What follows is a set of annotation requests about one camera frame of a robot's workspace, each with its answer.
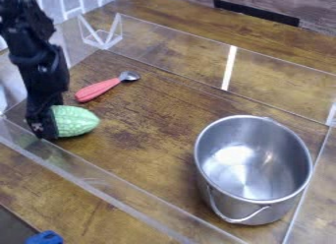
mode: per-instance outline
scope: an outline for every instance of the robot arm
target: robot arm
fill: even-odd
[[[52,19],[36,0],[0,0],[0,35],[28,91],[27,122],[46,139],[58,138],[51,107],[63,104],[70,82],[63,50],[48,42],[54,32]]]

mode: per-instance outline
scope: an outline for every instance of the green vegetable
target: green vegetable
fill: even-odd
[[[99,117],[87,109],[59,105],[52,107],[59,137],[75,137],[91,132],[100,124]]]

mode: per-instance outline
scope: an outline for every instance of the red-handled utensil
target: red-handled utensil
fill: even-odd
[[[82,89],[75,97],[79,102],[87,102],[114,88],[120,82],[132,82],[140,79],[140,75],[131,71],[122,72],[118,78],[96,83]]]

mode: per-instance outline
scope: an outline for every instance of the blue object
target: blue object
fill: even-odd
[[[63,238],[54,231],[46,231],[32,236],[26,244],[63,244]]]

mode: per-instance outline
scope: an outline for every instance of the stainless steel pot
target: stainless steel pot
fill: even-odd
[[[307,186],[307,146],[284,125],[250,115],[211,123],[195,147],[199,186],[214,212],[250,225],[280,219]]]

